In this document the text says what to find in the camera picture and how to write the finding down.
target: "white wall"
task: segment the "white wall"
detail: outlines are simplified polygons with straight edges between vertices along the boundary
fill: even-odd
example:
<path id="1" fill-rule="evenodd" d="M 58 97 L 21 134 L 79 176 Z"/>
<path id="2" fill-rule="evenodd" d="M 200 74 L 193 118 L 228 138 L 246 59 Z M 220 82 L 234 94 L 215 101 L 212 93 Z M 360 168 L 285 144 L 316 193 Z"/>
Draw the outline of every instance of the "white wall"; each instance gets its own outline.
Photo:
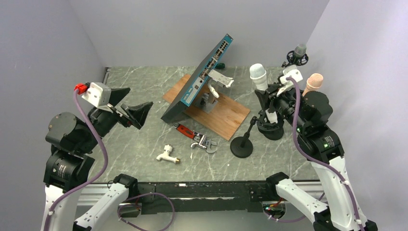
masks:
<path id="1" fill-rule="evenodd" d="M 106 66 L 198 65 L 226 33 L 227 65 L 280 66 L 328 0 L 70 0 Z"/>
<path id="2" fill-rule="evenodd" d="M 104 67 L 66 0 L 2 1 L 0 31 L 0 230 L 37 231 L 48 123 L 76 112 L 75 84 Z"/>
<path id="3" fill-rule="evenodd" d="M 358 202 L 380 230 L 408 226 L 408 1 L 330 0 L 303 74 L 323 74 Z"/>

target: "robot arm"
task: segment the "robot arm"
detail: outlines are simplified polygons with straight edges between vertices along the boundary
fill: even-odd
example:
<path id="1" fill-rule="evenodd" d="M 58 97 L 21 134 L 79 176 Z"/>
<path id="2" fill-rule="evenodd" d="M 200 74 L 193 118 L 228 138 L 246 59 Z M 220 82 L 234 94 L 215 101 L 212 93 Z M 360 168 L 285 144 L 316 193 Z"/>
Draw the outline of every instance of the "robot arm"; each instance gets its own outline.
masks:
<path id="1" fill-rule="evenodd" d="M 153 105 L 153 102 L 135 107 L 123 104 L 121 107 L 125 115 L 116 110 L 115 106 L 129 93 L 129 88 L 110 89 L 102 83 L 88 83 L 79 84 L 76 89 L 84 94 L 82 98 L 95 106 L 88 113 L 88 118 L 100 137 L 108 134 L 116 123 L 126 128 L 134 126 L 140 129 Z M 44 174 L 46 205 L 41 230 L 71 231 L 82 189 L 68 194 L 57 205 L 53 203 L 68 191 L 87 182 L 94 162 L 87 154 L 92 153 L 97 141 L 88 125 L 68 112 L 58 114 L 51 120 L 46 141 L 51 143 L 51 156 Z M 137 180 L 123 174 L 115 178 L 112 190 L 114 193 L 107 192 L 88 213 L 75 221 L 74 230 L 97 230 L 113 209 L 139 193 Z M 52 212 L 49 211 L 51 205 L 54 206 Z"/>
<path id="2" fill-rule="evenodd" d="M 329 100 L 321 92 L 310 91 L 300 99 L 299 113 L 295 116 L 295 91 L 293 84 L 282 82 L 269 85 L 265 91 L 256 90 L 263 110 L 276 112 L 298 133 L 297 142 L 303 152 L 320 163 L 312 162 L 322 183 L 328 204 L 316 201 L 313 197 L 297 188 L 288 176 L 275 174 L 267 179 L 272 195 L 285 198 L 298 208 L 314 225 L 315 230 L 377 230 L 374 222 L 367 220 L 353 194 L 353 200 L 344 184 L 350 187 L 345 169 L 344 151 L 340 139 L 327 125 L 332 114 Z M 333 171 L 341 173 L 344 179 Z M 358 208 L 359 219 L 356 220 L 354 207 Z"/>

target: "wooden board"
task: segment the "wooden board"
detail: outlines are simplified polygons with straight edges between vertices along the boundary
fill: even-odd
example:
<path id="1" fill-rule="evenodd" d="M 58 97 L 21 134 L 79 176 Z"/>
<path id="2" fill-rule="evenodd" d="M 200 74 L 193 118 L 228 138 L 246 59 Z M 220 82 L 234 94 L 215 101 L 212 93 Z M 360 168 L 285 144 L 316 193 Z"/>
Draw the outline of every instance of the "wooden board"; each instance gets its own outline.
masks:
<path id="1" fill-rule="evenodd" d="M 163 95 L 163 99 L 169 103 L 173 102 L 189 78 L 190 75 L 184 75 L 183 78 Z M 204 84 L 194 101 L 200 100 L 202 94 L 209 92 L 209 88 Z M 194 102 L 184 113 L 228 141 L 250 112 L 248 108 L 222 93 L 219 94 L 218 103 L 210 113 L 204 112 L 193 104 Z"/>

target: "white microphone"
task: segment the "white microphone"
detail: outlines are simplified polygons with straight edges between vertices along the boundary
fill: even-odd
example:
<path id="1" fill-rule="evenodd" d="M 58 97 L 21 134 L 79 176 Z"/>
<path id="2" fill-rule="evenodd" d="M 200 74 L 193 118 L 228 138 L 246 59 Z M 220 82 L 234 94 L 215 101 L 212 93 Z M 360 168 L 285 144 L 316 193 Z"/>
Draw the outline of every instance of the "white microphone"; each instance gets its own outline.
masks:
<path id="1" fill-rule="evenodd" d="M 302 96 L 305 96 L 306 93 L 313 90 L 318 90 L 323 84 L 323 76 L 318 73 L 312 74 L 306 81 L 306 88 L 303 91 Z"/>
<path id="2" fill-rule="evenodd" d="M 254 64 L 249 68 L 250 78 L 258 90 L 268 89 L 267 71 L 262 64 Z"/>
<path id="3" fill-rule="evenodd" d="M 267 72 L 262 64 L 254 64 L 249 68 L 250 78 L 255 83 L 256 89 L 266 90 L 268 89 Z M 269 122 L 277 123 L 278 115 L 276 112 L 270 113 L 268 110 L 265 111 Z"/>

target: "gray marble table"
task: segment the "gray marble table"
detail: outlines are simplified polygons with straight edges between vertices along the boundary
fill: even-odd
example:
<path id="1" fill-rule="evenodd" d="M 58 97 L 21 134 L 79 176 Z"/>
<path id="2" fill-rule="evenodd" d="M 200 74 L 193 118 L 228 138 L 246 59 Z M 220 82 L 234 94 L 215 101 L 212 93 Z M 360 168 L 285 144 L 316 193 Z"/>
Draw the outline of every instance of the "gray marble table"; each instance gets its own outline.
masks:
<path id="1" fill-rule="evenodd" d="M 288 123 L 285 123 L 285 134 L 279 141 L 266 139 L 255 126 L 250 137 L 254 152 L 246 159 L 239 159 L 232 155 L 230 142 L 183 114 L 181 124 L 218 142 L 218 150 L 214 154 L 207 154 L 200 148 L 191 149 L 191 139 L 160 117 L 169 106 L 162 99 L 163 94 L 184 74 L 193 73 L 194 69 L 192 66 L 111 68 L 107 85 L 111 88 L 131 88 L 122 103 L 134 106 L 153 101 L 154 105 L 141 130 L 116 125 L 104 137 L 109 164 L 97 182 L 107 182 L 120 173 L 139 181 L 264 180 L 280 171 L 295 180 L 318 179 L 310 163 L 296 151 Z M 267 68 L 269 82 L 277 78 L 279 71 L 280 68 Z M 251 109 L 233 139 L 246 132 L 250 119 L 257 115 L 260 106 L 254 93 L 255 85 L 249 78 L 249 67 L 227 67 L 220 72 L 235 79 L 230 89 L 222 89 L 221 92 Z M 171 156 L 179 158 L 180 164 L 156 160 L 166 144 L 173 146 Z M 91 156 L 95 158 L 95 163 L 90 176 L 94 176 L 103 166 L 99 146 Z"/>

